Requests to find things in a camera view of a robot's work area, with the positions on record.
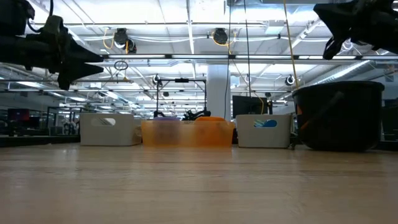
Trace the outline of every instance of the orange storage bin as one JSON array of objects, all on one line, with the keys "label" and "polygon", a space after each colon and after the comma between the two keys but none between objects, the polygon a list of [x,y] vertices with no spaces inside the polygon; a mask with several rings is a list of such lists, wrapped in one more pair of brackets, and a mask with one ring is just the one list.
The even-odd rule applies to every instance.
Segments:
[{"label": "orange storage bin", "polygon": [[145,147],[231,147],[234,123],[227,121],[143,121]]}]

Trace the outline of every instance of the industrial ceiling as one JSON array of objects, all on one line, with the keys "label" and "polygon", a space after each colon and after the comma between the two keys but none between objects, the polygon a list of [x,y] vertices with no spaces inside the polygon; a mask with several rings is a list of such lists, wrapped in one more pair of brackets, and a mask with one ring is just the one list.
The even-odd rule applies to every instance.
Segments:
[{"label": "industrial ceiling", "polygon": [[[48,16],[49,0],[29,2],[36,11],[34,26],[39,28]],[[48,74],[39,68],[28,72],[16,65],[0,64],[0,77],[3,80],[14,80],[1,82],[2,89],[47,90],[62,103],[94,103],[102,111],[135,111],[144,116],[152,114],[154,110],[154,76],[205,79],[208,66],[227,65],[230,54],[235,58],[229,60],[231,76],[238,77],[239,80],[232,89],[234,95],[248,94],[248,87],[242,77],[248,80],[249,72],[252,89],[261,94],[271,92],[273,100],[288,100],[289,98],[284,98],[287,96],[284,91],[294,90],[294,86],[285,84],[285,79],[293,74],[293,66],[290,60],[283,0],[246,0],[246,13],[242,0],[54,2],[54,14],[63,17],[65,26],[69,28],[73,38],[85,48],[109,57],[99,64],[105,68],[104,73],[78,80],[71,86],[72,91],[62,92],[55,91],[58,89],[57,75]],[[322,60],[320,55],[331,33],[312,11],[314,4],[321,2],[342,1],[287,1],[293,54],[297,59],[295,69],[301,85],[310,85],[315,81],[323,82],[337,73],[334,71],[346,68],[348,69],[344,75],[374,69],[365,66],[367,60],[357,61],[356,56],[390,55],[382,50],[374,52],[370,46],[347,41],[338,54],[341,58]],[[124,54],[121,49],[111,47],[113,32],[117,28],[127,28],[127,34],[137,46],[137,55],[110,58],[112,55]],[[229,46],[215,43],[212,33],[216,28],[223,28],[229,35]],[[114,68],[115,62],[120,60],[129,65],[125,71],[119,72]],[[195,83],[170,82],[163,91],[186,91],[170,92],[169,96],[162,96],[162,109],[169,114],[181,114],[185,108],[200,110],[204,100],[202,88],[203,86]],[[98,90],[114,91],[101,96]]]}]

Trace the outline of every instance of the desk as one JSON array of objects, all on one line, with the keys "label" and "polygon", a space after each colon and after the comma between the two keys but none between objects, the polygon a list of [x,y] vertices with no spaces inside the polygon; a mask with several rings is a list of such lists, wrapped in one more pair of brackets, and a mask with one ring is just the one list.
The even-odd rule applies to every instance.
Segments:
[{"label": "desk", "polygon": [[397,223],[398,154],[0,149],[0,223]]}]

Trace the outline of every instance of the black trash can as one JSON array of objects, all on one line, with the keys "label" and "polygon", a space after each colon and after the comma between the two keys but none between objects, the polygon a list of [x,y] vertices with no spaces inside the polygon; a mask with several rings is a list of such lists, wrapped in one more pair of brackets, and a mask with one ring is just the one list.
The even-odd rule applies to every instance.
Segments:
[{"label": "black trash can", "polygon": [[365,151],[381,135],[384,85],[336,82],[301,88],[293,93],[298,137],[308,147],[329,151]]}]

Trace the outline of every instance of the black monitor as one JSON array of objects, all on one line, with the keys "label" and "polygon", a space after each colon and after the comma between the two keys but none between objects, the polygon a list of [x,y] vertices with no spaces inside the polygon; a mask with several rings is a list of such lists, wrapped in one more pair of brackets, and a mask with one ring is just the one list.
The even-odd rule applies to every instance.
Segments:
[{"label": "black monitor", "polygon": [[25,128],[40,128],[40,117],[30,117],[27,121],[22,121],[21,125]]},{"label": "black monitor", "polygon": [[[261,98],[264,102],[263,114],[268,113],[267,98]],[[261,114],[262,103],[258,97],[232,96],[233,118],[241,114]]]},{"label": "black monitor", "polygon": [[29,109],[8,109],[9,121],[28,121]]}]

